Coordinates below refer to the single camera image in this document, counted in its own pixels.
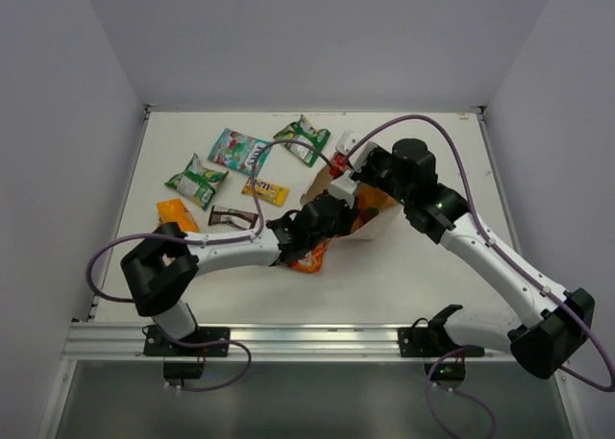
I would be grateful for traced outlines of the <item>orange snack bag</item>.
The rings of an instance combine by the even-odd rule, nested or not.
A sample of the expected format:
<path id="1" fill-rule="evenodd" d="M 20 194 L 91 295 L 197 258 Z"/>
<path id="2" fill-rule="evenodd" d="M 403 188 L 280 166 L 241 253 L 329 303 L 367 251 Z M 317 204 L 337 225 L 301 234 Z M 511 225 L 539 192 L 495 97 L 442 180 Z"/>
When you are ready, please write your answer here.
<path id="1" fill-rule="evenodd" d="M 171 199 L 157 203 L 158 225 L 176 223 L 183 232 L 199 232 L 196 220 L 181 199 Z"/>
<path id="2" fill-rule="evenodd" d="M 362 183 L 357 193 L 357 218 L 352 226 L 351 233 L 356 232 L 381 211 L 388 209 L 392 204 L 391 198 L 380 189 Z"/>

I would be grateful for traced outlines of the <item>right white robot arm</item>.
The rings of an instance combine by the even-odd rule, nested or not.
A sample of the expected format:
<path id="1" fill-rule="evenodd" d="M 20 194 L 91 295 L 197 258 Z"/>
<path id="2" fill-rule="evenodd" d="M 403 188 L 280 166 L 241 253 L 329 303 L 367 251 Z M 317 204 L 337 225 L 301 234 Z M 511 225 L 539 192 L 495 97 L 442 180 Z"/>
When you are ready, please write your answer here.
<path id="1" fill-rule="evenodd" d="M 543 276 L 472 212 L 472 203 L 439 182 L 436 159 L 416 138 L 386 151 L 372 141 L 351 149 L 353 179 L 367 183 L 404 207 L 420 233 L 474 269 L 513 309 L 512 323 L 491 323 L 461 305 L 449 305 L 428 323 L 437 354 L 473 346 L 512 354 L 531 375 L 547 379 L 584 344 L 594 298 Z"/>

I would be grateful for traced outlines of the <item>beige paper bag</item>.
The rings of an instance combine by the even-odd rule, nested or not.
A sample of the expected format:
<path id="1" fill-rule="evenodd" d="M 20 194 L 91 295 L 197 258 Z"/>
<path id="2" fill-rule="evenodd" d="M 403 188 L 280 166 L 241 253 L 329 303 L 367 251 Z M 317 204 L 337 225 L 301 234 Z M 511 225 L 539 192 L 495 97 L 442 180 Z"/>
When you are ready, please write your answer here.
<path id="1" fill-rule="evenodd" d="M 333 180 L 330 173 L 330 168 L 324 165 L 317 173 L 310 184 L 306 187 L 303 195 L 300 198 L 300 204 L 303 206 L 310 202 L 323 190 L 327 189 L 328 184 Z M 380 212 L 378 216 L 373 218 L 359 230 L 349 235 L 343 236 L 343 240 L 373 240 L 389 227 L 393 220 L 402 210 L 402 206 L 391 198 L 392 204 L 388 209 Z"/>

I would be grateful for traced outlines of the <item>teal fox's candy bag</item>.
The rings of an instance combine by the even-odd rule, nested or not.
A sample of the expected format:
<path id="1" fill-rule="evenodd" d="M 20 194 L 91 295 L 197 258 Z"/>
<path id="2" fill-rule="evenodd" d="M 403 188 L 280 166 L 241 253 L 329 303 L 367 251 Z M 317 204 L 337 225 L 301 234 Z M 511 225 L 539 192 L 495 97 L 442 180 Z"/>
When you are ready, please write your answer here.
<path id="1" fill-rule="evenodd" d="M 211 147 L 208 161 L 257 177 L 272 150 L 269 144 L 269 141 L 225 129 Z"/>

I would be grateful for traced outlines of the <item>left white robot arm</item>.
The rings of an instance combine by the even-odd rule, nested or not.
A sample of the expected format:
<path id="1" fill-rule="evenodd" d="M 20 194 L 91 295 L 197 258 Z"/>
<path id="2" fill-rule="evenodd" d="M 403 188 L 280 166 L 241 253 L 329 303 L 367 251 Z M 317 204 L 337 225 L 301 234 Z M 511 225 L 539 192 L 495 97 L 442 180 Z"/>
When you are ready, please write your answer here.
<path id="1" fill-rule="evenodd" d="M 177 354 L 193 353 L 200 332 L 183 294 L 194 278 L 244 266 L 291 265 L 315 247 L 348 234 L 357 216 L 356 196 L 330 190 L 299 210 L 270 220 L 260 232 L 183 232 L 175 222 L 147 234 L 120 261 L 137 314 L 166 333 Z"/>

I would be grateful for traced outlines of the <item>green snack pouch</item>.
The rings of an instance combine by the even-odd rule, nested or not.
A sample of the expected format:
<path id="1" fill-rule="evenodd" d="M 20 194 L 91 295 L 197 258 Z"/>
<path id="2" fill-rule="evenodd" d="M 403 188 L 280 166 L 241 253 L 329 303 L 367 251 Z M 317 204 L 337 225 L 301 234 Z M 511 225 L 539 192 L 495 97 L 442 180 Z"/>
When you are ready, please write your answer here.
<path id="1" fill-rule="evenodd" d="M 184 170 L 170 177 L 164 185 L 177 191 L 201 210 L 207 210 L 229 171 L 205 167 L 199 156 L 193 154 Z"/>
<path id="2" fill-rule="evenodd" d="M 301 114 L 282 130 L 273 135 L 274 140 L 291 139 L 295 142 L 283 146 L 303 164 L 312 167 L 318 160 L 316 152 L 322 152 L 331 137 L 328 129 L 316 129 L 311 122 Z"/>

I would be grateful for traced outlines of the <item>brown chocolate bar wrapper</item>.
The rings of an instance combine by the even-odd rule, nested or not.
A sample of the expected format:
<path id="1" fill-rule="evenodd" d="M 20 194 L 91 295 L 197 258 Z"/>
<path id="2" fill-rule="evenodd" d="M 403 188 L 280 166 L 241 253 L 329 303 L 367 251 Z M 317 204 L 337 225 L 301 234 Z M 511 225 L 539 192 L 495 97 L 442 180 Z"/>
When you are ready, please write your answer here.
<path id="1" fill-rule="evenodd" d="M 253 229 L 259 221 L 257 213 L 236 208 L 213 206 L 209 213 L 209 226 L 226 225 L 237 230 Z"/>

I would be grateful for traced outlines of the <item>yellow m&m's packet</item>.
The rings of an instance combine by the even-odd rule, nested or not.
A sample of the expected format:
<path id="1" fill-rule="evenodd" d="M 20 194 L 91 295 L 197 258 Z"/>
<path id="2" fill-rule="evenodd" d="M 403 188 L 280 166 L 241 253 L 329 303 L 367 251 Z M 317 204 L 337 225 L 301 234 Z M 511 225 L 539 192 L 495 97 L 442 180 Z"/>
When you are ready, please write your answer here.
<path id="1" fill-rule="evenodd" d="M 252 188 L 256 190 L 257 197 L 261 201 L 271 204 L 275 207 L 282 207 L 290 192 L 290 189 L 288 187 L 270 183 L 259 178 L 249 178 L 248 181 L 243 185 L 241 193 L 243 195 L 252 196 Z"/>

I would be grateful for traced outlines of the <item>orange fox's candy bag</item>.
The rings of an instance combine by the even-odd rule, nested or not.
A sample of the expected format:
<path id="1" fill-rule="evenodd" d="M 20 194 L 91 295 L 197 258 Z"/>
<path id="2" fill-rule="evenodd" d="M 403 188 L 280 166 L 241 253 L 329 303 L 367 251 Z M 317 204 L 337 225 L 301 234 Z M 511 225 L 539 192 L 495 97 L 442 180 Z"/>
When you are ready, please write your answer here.
<path id="1" fill-rule="evenodd" d="M 288 267 L 294 271 L 304 274 L 315 274 L 319 272 L 323 266 L 324 255 L 329 244 L 330 240 L 323 241 L 314 249 L 307 252 L 303 258 L 289 264 Z"/>

